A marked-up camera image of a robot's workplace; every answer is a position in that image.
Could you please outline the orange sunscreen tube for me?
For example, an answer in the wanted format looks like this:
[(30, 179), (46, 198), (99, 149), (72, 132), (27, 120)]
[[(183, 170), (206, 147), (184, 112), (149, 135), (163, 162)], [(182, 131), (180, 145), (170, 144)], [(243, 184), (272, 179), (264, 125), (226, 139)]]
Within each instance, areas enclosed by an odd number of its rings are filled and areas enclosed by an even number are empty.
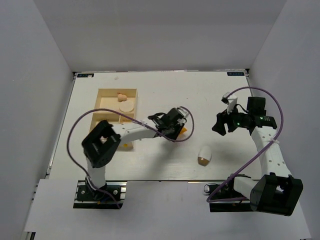
[(180, 130), (180, 132), (179, 132), (179, 134), (178, 134), (178, 136), (182, 136), (185, 132), (187, 132), (188, 130), (185, 128), (185, 127), (183, 127), (181, 130)]

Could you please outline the round white powder puff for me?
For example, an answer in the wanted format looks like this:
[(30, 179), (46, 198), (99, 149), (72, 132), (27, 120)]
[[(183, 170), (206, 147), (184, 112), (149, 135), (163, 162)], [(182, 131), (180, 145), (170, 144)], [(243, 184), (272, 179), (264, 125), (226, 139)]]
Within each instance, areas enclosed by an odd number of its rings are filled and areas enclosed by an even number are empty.
[(131, 100), (126, 100), (119, 103), (119, 110), (123, 113), (130, 113), (134, 109), (135, 109), (135, 103)]

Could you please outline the beige sponge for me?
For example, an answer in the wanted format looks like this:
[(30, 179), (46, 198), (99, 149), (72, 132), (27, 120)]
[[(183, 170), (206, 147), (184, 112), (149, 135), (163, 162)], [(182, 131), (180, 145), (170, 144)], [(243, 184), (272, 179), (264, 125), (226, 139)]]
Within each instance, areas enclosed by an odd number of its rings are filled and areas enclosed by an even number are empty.
[(119, 93), (117, 95), (117, 100), (119, 102), (125, 102), (125, 101), (127, 101), (127, 99), (128, 99), (128, 97), (125, 94)]

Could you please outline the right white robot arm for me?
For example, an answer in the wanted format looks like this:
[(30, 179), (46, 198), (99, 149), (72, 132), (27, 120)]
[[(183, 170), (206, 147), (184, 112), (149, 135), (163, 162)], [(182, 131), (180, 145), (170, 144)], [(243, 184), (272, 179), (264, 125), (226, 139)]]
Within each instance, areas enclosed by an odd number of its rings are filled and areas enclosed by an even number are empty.
[(238, 111), (236, 96), (227, 95), (221, 100), (227, 108), (217, 114), (212, 130), (222, 136), (237, 128), (248, 130), (258, 153), (261, 178), (253, 180), (238, 173), (222, 186), (208, 186), (210, 210), (291, 216), (303, 191), (303, 183), (292, 176), (285, 163), (276, 140), (279, 132), (276, 121), (265, 110), (266, 99), (249, 97), (244, 112)]

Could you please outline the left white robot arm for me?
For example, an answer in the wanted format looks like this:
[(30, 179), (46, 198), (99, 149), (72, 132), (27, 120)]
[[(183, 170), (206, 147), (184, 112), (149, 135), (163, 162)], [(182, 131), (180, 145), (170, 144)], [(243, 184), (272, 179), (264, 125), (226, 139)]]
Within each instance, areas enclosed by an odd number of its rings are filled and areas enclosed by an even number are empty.
[(106, 165), (112, 160), (118, 147), (142, 139), (166, 137), (175, 142), (187, 122), (187, 114), (174, 107), (168, 113), (159, 112), (138, 121), (111, 124), (100, 121), (84, 138), (81, 145), (87, 160), (86, 177), (88, 193), (99, 200), (106, 193)]

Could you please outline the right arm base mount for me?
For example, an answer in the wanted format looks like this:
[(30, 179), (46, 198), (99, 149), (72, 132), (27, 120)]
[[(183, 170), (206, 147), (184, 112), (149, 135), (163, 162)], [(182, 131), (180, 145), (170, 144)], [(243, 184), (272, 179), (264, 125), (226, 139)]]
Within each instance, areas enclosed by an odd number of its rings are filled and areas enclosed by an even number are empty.
[(254, 212), (256, 209), (250, 200), (251, 191), (258, 183), (245, 174), (238, 174), (219, 190), (217, 183), (204, 186), (204, 194), (209, 197), (209, 209), (212, 213)]

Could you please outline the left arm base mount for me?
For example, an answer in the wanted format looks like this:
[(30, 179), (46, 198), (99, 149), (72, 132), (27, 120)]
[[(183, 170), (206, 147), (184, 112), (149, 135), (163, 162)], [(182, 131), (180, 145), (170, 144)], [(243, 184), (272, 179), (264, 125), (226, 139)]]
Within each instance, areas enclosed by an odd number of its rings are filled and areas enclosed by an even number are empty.
[(127, 183), (124, 181), (106, 181), (101, 189), (113, 196), (115, 201), (106, 193), (95, 190), (86, 180), (77, 183), (73, 201), (74, 209), (105, 209), (119, 210), (125, 199)]

